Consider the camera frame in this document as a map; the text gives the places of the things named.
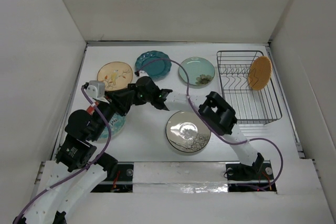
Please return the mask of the white blue pattern plate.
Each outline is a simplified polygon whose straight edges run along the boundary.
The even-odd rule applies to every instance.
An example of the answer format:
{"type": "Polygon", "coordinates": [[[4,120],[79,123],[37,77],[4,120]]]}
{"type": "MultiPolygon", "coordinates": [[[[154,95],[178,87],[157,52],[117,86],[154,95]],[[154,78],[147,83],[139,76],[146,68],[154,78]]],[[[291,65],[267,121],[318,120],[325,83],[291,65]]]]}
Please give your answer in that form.
{"type": "MultiPolygon", "coordinates": [[[[114,139],[123,129],[126,123],[126,117],[115,114],[109,121],[109,126],[111,129],[111,139],[114,139]]],[[[108,140],[109,132],[108,128],[105,126],[97,142],[106,142],[108,140]]]]}

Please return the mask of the beige bird plate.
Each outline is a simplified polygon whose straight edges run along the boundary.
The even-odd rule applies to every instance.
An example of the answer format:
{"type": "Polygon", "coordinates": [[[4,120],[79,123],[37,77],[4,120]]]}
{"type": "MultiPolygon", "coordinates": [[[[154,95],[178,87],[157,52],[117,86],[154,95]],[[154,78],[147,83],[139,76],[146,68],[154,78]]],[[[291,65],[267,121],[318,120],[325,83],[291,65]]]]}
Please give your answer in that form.
{"type": "Polygon", "coordinates": [[[125,62],[114,61],[105,64],[97,74],[97,80],[105,84],[106,91],[124,89],[132,82],[133,70],[125,62]]]}

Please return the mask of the dark teal scalloped plate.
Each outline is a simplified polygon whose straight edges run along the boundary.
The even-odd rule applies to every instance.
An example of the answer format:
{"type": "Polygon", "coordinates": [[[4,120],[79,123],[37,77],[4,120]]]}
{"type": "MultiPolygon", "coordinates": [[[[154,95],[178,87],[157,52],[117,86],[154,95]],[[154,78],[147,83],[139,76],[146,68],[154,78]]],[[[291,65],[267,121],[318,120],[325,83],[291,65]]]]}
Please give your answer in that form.
{"type": "Polygon", "coordinates": [[[169,56],[161,51],[148,51],[142,53],[135,62],[135,70],[145,71],[153,80],[166,77],[172,67],[169,56]]]}

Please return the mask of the light blue flower plate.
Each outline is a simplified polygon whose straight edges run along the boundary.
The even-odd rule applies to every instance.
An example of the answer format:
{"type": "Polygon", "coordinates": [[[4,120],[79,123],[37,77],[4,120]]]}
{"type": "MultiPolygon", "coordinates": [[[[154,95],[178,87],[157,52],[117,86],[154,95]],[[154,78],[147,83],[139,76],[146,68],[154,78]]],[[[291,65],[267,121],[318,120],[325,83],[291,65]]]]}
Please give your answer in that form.
{"type": "Polygon", "coordinates": [[[189,79],[190,85],[204,86],[214,79],[215,67],[205,58],[190,57],[181,63],[178,73],[184,82],[189,79]]]}

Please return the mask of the grey tree pattern plate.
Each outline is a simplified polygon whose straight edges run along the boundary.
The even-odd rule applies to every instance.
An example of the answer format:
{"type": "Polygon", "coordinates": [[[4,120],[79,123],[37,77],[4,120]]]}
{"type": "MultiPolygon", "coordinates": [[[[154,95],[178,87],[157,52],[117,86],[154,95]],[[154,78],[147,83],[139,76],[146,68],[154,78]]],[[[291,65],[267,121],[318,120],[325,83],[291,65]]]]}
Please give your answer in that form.
{"type": "Polygon", "coordinates": [[[165,134],[170,145],[182,153],[201,151],[210,141],[211,131],[192,112],[178,111],[166,123],[165,134]]]}

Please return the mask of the orange woven plate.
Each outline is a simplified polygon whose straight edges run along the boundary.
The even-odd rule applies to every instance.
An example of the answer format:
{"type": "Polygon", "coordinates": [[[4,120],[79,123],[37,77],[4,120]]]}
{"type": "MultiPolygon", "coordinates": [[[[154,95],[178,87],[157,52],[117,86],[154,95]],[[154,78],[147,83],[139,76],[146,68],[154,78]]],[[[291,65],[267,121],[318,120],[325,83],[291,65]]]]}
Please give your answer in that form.
{"type": "Polygon", "coordinates": [[[262,90],[270,81],[272,64],[268,57],[258,57],[250,65],[248,84],[252,90],[262,90]]]}

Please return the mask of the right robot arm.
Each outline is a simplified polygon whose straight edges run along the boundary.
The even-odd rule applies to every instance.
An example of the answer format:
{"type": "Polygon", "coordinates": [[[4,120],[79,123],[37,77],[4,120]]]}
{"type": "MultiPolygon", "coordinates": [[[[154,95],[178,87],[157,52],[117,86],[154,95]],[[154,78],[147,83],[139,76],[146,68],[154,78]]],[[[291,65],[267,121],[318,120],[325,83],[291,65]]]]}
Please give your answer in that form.
{"type": "Polygon", "coordinates": [[[128,88],[135,92],[135,105],[149,103],[158,110],[194,112],[211,132],[230,145],[246,177],[255,178],[261,173],[263,156],[242,133],[235,110],[217,92],[197,96],[160,89],[148,76],[140,77],[136,83],[129,84],[128,88]]]}

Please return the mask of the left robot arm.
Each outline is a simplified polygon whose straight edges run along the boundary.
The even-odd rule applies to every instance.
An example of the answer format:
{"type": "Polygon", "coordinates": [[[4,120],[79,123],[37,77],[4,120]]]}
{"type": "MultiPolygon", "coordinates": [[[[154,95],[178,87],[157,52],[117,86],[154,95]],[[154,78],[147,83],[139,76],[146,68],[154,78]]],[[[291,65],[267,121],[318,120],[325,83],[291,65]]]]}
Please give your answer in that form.
{"type": "Polygon", "coordinates": [[[90,106],[72,112],[45,189],[38,193],[14,219],[14,223],[66,223],[88,194],[103,180],[117,175],[118,161],[105,150],[112,139],[109,121],[115,114],[126,115],[134,104],[133,86],[104,92],[93,85],[82,86],[90,106]],[[96,141],[103,130],[107,143],[96,153],[96,141]]]}

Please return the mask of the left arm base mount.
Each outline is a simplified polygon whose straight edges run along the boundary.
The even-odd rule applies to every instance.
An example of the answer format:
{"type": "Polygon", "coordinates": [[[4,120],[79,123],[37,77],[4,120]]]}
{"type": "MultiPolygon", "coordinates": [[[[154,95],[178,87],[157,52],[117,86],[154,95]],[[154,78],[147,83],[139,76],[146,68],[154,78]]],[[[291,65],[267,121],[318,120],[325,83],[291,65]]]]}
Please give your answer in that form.
{"type": "Polygon", "coordinates": [[[99,183],[92,193],[131,193],[133,192],[134,163],[118,163],[116,173],[99,183]]]}

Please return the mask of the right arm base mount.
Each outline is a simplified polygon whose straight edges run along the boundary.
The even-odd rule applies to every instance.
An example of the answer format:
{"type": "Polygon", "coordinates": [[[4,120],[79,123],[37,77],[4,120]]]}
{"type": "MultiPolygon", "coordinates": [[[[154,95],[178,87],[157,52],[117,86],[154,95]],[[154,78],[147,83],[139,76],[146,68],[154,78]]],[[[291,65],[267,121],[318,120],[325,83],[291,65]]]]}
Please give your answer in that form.
{"type": "Polygon", "coordinates": [[[252,191],[273,191],[276,192],[276,185],[270,185],[274,180],[274,173],[270,161],[262,164],[259,172],[243,168],[240,163],[226,163],[223,176],[227,179],[228,191],[230,193],[245,193],[252,191]]]}

